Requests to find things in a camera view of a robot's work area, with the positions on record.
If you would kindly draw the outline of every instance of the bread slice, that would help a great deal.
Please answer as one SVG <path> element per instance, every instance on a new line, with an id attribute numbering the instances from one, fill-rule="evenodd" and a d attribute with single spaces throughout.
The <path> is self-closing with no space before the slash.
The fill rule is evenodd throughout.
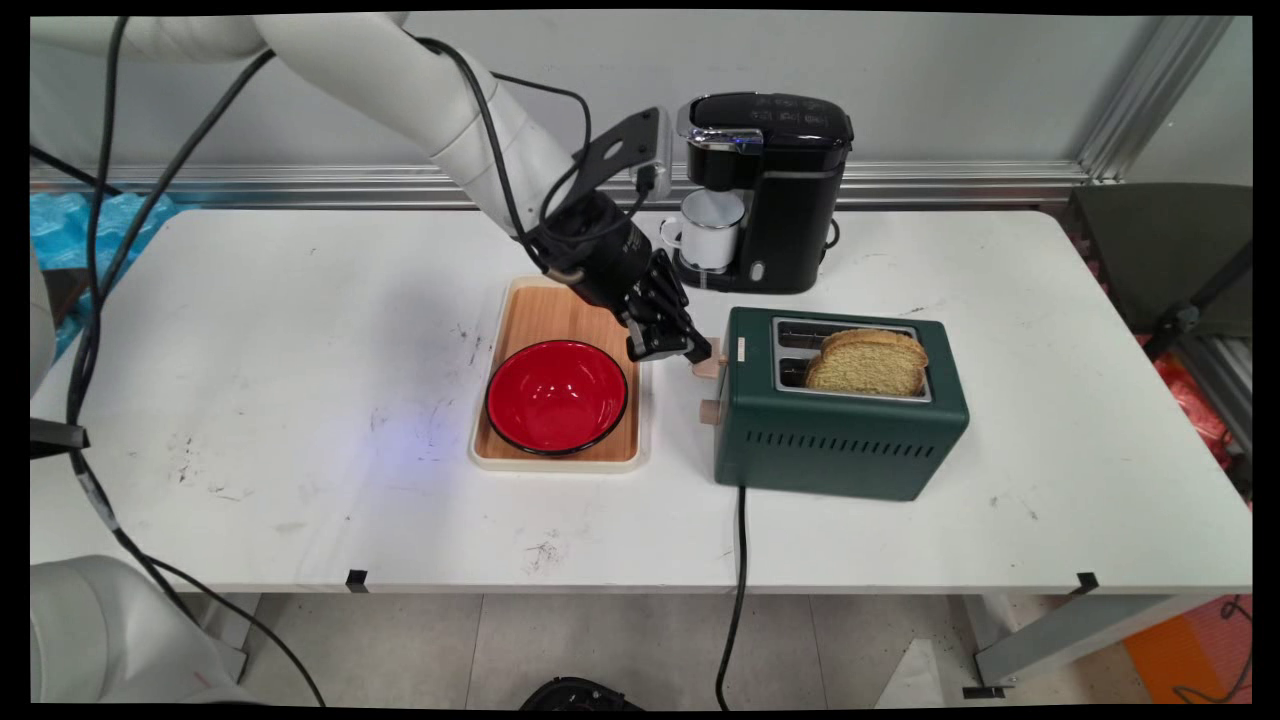
<path id="1" fill-rule="evenodd" d="M 836 392 L 914 397 L 924 391 L 929 364 L 920 343 L 891 331 L 859 328 L 829 336 L 809 363 L 805 387 Z"/>

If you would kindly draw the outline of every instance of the robotic arm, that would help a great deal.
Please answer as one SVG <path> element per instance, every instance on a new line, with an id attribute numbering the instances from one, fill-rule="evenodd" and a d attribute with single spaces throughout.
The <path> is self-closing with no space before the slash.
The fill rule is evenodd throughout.
<path id="1" fill-rule="evenodd" d="M 476 94 L 458 65 L 406 33 L 407 13 L 136 18 L 125 29 L 127 58 L 225 61 L 265 47 L 308 83 L 412 140 L 504 232 L 520 236 L 508 213 Z M 32 38 L 102 54 L 114 18 L 32 18 Z M 689 304 L 666 251 L 595 188 L 628 169 L 652 196 L 669 187 L 666 114 L 649 109 L 602 133 L 577 172 L 544 199 L 577 158 L 525 113 L 479 61 L 461 53 L 476 77 L 506 164 L 525 241 L 545 272 L 591 305 L 607 307 L 630 331 L 634 361 L 710 356 L 692 327 Z"/>

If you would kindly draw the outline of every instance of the aluminum frame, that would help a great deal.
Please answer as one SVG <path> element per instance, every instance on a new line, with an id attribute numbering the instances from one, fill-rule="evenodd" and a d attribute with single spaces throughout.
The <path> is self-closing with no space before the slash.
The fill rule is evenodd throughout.
<path id="1" fill-rule="evenodd" d="M 1070 160 L 850 161 L 837 208 L 1037 208 L 1065 205 L 1071 188 L 1123 179 L 1190 85 L 1231 23 L 1230 17 L 1165 17 Z M 147 192 L 161 165 L 122 167 L 111 183 Z M 81 192 L 86 186 L 44 165 L 29 170 L 31 192 Z M 625 173 L 602 186 L 620 201 L 635 199 Z M 678 208 L 696 190 L 684 164 L 672 168 L 672 192 L 646 204 Z M 475 204 L 434 165 L 274 167 L 204 165 L 184 169 L 169 188 L 178 202 L 205 208 L 474 210 Z"/>
<path id="2" fill-rule="evenodd" d="M 1253 351 L 1221 336 L 1181 337 L 1172 350 L 1253 462 Z"/>
<path id="3" fill-rule="evenodd" d="M 1076 160 L 1091 181 L 1124 179 L 1233 19 L 1220 15 L 1160 19 L 1080 147 Z"/>
<path id="4" fill-rule="evenodd" d="M 147 192 L 160 165 L 120 167 L 111 184 Z M 1037 206 L 1065 205 L 1071 190 L 1088 182 L 1078 164 L 1062 161 L 992 163 L 846 163 L 837 196 L 840 209 L 863 206 Z M 31 192 L 82 192 L 87 186 L 45 167 L 29 170 Z M 600 186 L 614 200 L 635 200 L 626 173 Z M 672 167 L 671 193 L 646 202 L 654 210 L 676 209 L 699 186 L 685 164 Z M 274 167 L 193 165 L 169 187 L 175 202 L 204 208 L 474 210 L 475 204 L 434 165 Z"/>

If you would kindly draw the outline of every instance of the wooden knob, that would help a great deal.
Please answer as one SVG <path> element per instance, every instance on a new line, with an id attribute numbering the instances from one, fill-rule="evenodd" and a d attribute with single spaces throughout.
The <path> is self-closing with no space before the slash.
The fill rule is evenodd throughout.
<path id="1" fill-rule="evenodd" d="M 704 400 L 698 406 L 698 421 L 704 425 L 719 424 L 719 400 Z"/>

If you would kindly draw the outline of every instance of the black tape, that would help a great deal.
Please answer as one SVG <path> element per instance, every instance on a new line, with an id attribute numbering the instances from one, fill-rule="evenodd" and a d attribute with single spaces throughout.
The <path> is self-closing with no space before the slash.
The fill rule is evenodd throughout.
<path id="1" fill-rule="evenodd" d="M 367 570 L 347 571 L 347 589 L 351 592 L 369 592 L 369 588 L 365 587 L 365 578 L 367 577 Z"/>
<path id="2" fill-rule="evenodd" d="M 1080 580 L 1080 587 L 1070 592 L 1070 594 L 1089 594 L 1098 587 L 1098 579 L 1093 573 L 1076 573 L 1076 579 Z"/>
<path id="3" fill-rule="evenodd" d="M 965 700 L 1004 700 L 1005 688 L 960 688 Z"/>

